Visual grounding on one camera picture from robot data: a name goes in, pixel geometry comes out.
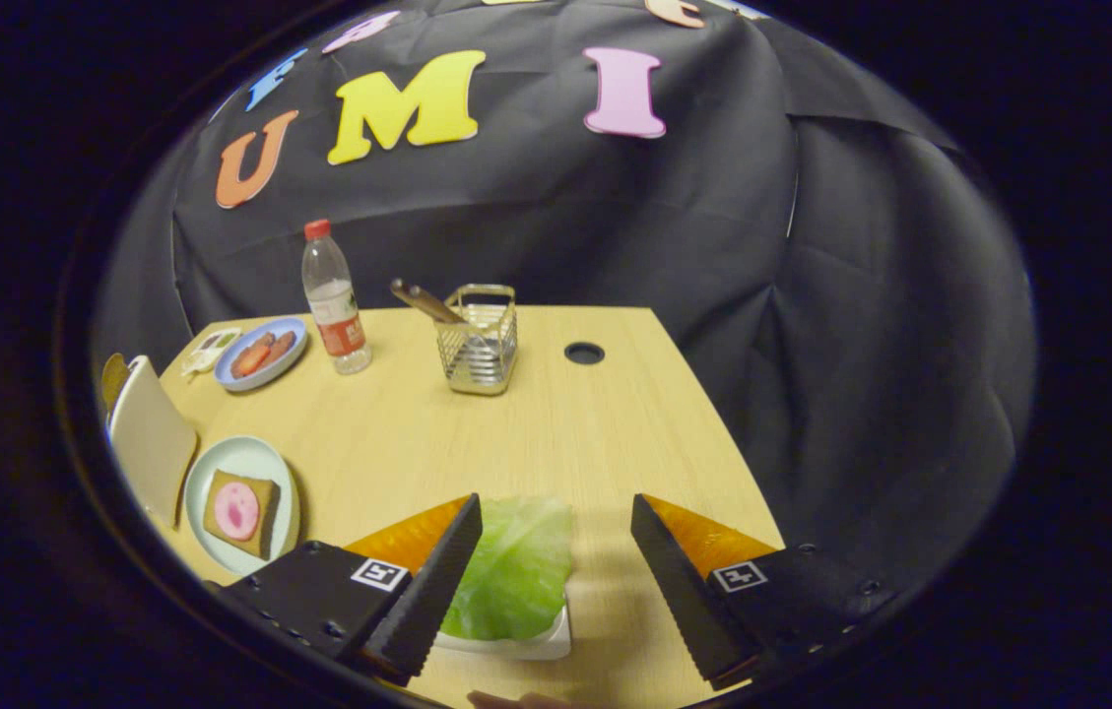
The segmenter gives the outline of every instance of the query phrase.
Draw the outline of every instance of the metal utensil holder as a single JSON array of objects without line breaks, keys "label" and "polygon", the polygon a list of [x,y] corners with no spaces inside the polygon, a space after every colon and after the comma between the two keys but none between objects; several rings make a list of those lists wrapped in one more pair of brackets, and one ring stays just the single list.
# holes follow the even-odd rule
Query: metal utensil holder
[{"label": "metal utensil holder", "polygon": [[469,283],[444,302],[467,320],[434,323],[446,381],[465,393],[503,393],[516,362],[516,291]]}]

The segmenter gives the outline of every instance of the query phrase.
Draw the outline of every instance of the table surface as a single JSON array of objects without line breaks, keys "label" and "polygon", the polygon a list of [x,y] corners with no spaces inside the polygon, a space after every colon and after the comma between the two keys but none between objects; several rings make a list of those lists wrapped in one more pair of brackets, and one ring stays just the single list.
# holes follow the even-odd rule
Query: table surface
[{"label": "table surface", "polygon": [[[160,381],[200,436],[197,455],[232,436],[268,441],[289,463],[302,507],[300,539],[349,543],[469,492],[555,495],[574,509],[574,572],[565,586],[573,651],[516,661],[435,647],[409,690],[469,706],[470,690],[510,699],[537,691],[584,703],[658,709],[717,695],[687,655],[631,535],[633,497],[646,492],[784,547],[771,510],[713,405],[646,308],[518,308],[519,349],[498,396],[449,390],[433,320],[410,308],[364,310],[369,368],[338,376],[309,319],[311,341],[280,378],[231,393],[209,373]],[[593,341],[596,365],[565,358]],[[181,513],[155,523],[201,578],[231,583]]]}]

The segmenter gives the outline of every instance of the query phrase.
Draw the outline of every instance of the pink letter i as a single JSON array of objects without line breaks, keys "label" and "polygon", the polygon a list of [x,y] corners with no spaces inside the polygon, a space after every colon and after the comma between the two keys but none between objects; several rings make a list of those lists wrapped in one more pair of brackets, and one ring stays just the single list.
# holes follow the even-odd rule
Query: pink letter i
[{"label": "pink letter i", "polygon": [[590,47],[583,54],[599,64],[599,106],[586,116],[586,127],[595,133],[659,138],[665,124],[651,112],[647,73],[659,59],[631,49]]}]

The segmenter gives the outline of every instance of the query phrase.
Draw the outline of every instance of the plastic water bottle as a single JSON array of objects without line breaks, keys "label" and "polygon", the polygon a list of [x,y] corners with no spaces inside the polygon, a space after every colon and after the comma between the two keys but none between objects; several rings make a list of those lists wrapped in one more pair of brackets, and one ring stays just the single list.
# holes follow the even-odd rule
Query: plastic water bottle
[{"label": "plastic water bottle", "polygon": [[340,248],[331,241],[331,226],[327,220],[306,224],[302,288],[324,349],[336,371],[353,376],[370,365],[371,346],[367,344],[363,322],[358,320],[349,266]]}]

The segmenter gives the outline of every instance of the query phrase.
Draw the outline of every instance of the toast slice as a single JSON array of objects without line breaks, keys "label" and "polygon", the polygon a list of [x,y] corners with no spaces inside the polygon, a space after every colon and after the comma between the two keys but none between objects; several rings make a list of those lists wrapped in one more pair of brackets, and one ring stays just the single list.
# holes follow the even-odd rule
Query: toast slice
[{"label": "toast slice", "polygon": [[[240,483],[254,491],[258,499],[258,525],[254,535],[249,539],[232,539],[222,530],[222,525],[215,513],[215,502],[217,502],[219,490],[229,483]],[[214,480],[210,480],[210,493],[205,499],[205,530],[222,539],[231,547],[254,553],[255,557],[266,560],[271,556],[271,529],[275,528],[276,510],[280,507],[280,486],[275,480],[247,479],[244,476],[231,475],[227,471],[214,471]]]}]

